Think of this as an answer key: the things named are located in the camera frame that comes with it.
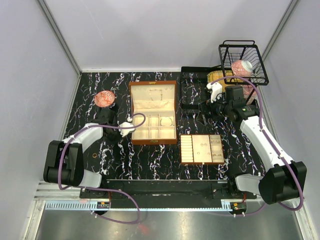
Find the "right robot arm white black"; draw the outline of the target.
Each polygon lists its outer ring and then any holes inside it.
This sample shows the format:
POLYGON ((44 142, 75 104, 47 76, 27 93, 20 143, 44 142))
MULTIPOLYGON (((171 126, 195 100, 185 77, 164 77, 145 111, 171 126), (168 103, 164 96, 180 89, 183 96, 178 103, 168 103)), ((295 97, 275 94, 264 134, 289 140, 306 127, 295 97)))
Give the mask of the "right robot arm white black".
POLYGON ((241 85, 223 88, 218 82, 208 83, 210 99, 199 105, 201 112, 215 121, 228 118, 249 139, 261 158, 264 176, 240 173, 227 185, 228 195, 239 198, 244 192, 262 197, 268 204, 299 198, 303 200, 303 188, 307 175, 306 165, 295 162, 277 143, 266 127, 261 110, 247 104, 241 85))

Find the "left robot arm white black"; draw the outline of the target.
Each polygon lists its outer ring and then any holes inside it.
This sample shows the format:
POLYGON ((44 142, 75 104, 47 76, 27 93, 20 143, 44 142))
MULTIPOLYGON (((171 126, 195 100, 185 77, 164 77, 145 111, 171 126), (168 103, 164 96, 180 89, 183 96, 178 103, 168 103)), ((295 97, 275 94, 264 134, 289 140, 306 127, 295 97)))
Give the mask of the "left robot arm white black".
POLYGON ((117 114, 108 108, 101 109, 95 119, 74 135, 59 141, 53 140, 48 145, 43 179, 47 183, 58 183, 72 187, 89 187, 97 198, 108 193, 108 186, 102 182, 102 175, 85 170, 84 152, 97 140, 105 139, 112 144, 120 138, 117 129, 93 127, 94 125, 117 126, 117 114))

